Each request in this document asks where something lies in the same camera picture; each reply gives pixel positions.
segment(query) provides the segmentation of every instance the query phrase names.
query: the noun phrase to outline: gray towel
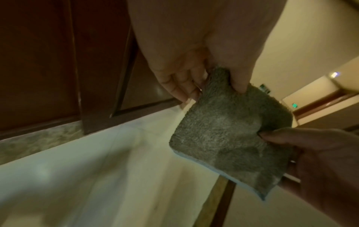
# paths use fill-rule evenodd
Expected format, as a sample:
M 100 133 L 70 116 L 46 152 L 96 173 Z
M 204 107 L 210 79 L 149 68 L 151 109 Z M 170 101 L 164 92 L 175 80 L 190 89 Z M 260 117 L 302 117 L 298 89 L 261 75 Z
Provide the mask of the gray towel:
M 199 101 L 170 140 L 178 155 L 247 185 L 262 199 L 283 176 L 292 149 L 269 144 L 260 131 L 292 125 L 292 114 L 251 85 L 245 94 L 230 86 L 229 71 L 217 67 Z

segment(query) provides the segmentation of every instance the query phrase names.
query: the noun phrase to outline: microfiber cloth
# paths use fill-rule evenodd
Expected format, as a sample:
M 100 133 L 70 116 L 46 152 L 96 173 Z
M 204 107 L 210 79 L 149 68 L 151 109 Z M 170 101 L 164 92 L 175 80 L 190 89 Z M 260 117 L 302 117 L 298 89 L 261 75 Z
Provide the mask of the microfiber cloth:
M 258 132 L 291 125 L 292 114 L 277 100 L 252 85 L 239 94 L 229 71 L 217 67 L 169 145 L 264 200 L 285 173 L 292 148 L 270 144 Z

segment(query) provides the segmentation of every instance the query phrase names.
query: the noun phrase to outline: hand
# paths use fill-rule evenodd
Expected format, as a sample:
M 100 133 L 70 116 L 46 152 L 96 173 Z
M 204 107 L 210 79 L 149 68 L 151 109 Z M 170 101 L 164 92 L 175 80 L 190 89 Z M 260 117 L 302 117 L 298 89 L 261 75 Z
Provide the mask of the hand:
M 295 146 L 279 186 L 343 226 L 359 226 L 359 137 L 340 130 L 284 128 L 261 134 L 275 144 Z
M 286 0 L 128 0 L 132 26 L 148 64 L 177 99 L 198 99 L 205 63 L 230 70 L 244 93 Z

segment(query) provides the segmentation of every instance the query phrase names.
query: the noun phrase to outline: cleaning cloth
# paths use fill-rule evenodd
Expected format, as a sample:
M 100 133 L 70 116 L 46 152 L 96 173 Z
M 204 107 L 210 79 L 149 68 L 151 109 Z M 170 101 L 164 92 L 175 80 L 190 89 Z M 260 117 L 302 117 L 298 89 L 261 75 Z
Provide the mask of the cleaning cloth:
M 292 114 L 277 100 L 252 85 L 239 94 L 229 71 L 217 67 L 169 144 L 264 199 L 283 176 L 292 148 L 265 142 L 258 132 L 291 125 Z

